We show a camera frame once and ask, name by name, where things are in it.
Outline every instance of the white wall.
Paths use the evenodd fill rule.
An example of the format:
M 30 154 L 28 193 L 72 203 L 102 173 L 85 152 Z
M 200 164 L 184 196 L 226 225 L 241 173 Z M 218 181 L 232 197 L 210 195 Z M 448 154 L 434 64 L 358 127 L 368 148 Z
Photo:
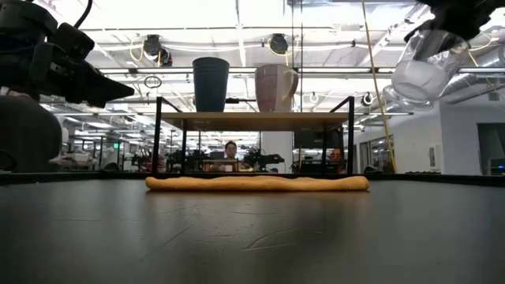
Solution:
M 495 106 L 441 105 L 445 174 L 481 175 L 478 123 L 503 123 L 505 111 Z
M 429 164 L 429 147 L 442 144 L 440 112 L 438 106 L 432 111 L 414 116 L 397 116 L 388 121 L 390 135 L 395 140 L 395 160 L 398 174 L 410 171 L 433 171 Z M 355 133 L 358 170 L 362 173 L 359 144 L 385 137 L 383 127 L 368 127 L 364 133 Z

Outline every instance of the clear plastic cup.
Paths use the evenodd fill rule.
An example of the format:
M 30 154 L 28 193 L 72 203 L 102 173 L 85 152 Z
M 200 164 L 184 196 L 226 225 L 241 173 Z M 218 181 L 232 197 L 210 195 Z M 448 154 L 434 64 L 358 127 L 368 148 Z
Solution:
M 399 106 L 427 110 L 440 97 L 468 55 L 461 37 L 442 30 L 420 30 L 410 38 L 383 92 Z

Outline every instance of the black cable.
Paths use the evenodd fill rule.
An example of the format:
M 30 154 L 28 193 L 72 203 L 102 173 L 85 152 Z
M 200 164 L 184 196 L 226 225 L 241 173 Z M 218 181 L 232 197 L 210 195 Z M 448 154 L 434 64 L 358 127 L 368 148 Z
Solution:
M 89 12 L 91 12 L 92 6 L 93 6 L 93 0 L 88 0 L 88 5 L 86 6 L 86 9 L 84 10 L 82 16 L 80 16 L 79 20 L 77 20 L 77 23 L 73 26 L 74 28 L 79 28 L 82 25 L 84 20 L 86 20 L 86 18 L 88 17 Z

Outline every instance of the dark blue cup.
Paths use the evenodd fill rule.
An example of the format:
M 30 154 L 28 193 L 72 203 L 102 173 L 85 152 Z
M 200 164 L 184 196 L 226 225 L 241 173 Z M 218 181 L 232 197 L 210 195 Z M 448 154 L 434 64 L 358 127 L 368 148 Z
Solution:
M 220 58 L 193 61 L 196 111 L 224 111 L 229 71 L 230 64 Z

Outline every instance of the desk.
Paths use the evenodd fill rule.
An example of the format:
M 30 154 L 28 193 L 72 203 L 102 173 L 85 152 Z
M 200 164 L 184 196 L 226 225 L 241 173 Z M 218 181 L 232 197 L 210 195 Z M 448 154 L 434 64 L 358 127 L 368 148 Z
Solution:
M 354 97 L 343 100 L 329 113 L 162 113 L 163 98 L 156 100 L 155 146 L 159 147 L 159 132 L 161 121 L 165 121 L 182 130 L 182 149 L 186 149 L 186 134 L 188 131 L 323 131 L 322 173 L 326 169 L 326 137 L 329 129 L 341 127 L 345 121 L 349 123 L 350 145 L 348 149 L 347 172 L 352 174 L 354 155 Z M 349 113 L 337 113 L 340 107 L 349 103 Z M 157 163 L 157 151 L 153 151 L 153 163 Z M 185 151 L 182 151 L 181 174 L 185 172 Z
M 1 283 L 505 283 L 505 191 L 146 192 L 0 186 Z

